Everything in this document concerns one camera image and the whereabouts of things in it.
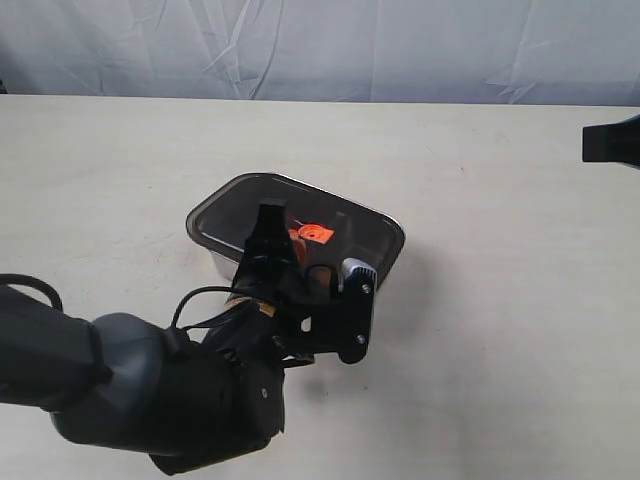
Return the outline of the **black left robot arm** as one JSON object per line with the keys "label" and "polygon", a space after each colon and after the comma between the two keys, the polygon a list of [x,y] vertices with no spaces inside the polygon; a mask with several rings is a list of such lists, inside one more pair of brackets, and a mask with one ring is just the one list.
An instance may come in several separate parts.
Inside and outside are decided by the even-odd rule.
{"label": "black left robot arm", "polygon": [[287,369],[313,362],[296,340],[305,280],[286,205],[265,200],[226,309],[201,341],[127,313],[67,315],[57,291],[1,278],[1,400],[50,415],[66,440],[147,454],[176,475],[265,448],[284,429]]}

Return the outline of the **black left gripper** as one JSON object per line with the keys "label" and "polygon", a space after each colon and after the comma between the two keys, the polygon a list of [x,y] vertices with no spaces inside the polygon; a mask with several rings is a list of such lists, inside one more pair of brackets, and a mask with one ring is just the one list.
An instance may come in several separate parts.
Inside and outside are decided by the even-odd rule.
{"label": "black left gripper", "polygon": [[[244,242],[239,266],[232,280],[232,303],[243,299],[262,301],[274,308],[299,310],[305,294],[303,266],[306,243],[286,222],[287,202],[265,198],[255,225]],[[311,295],[331,294],[331,268],[315,264],[305,270]]]}

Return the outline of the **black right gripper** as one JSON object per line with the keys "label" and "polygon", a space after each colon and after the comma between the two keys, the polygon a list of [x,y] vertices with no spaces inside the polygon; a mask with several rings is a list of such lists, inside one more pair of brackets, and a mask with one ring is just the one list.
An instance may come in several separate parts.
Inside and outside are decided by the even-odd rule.
{"label": "black right gripper", "polygon": [[640,167],[640,118],[638,115],[611,124],[582,129],[583,163],[617,163]]}

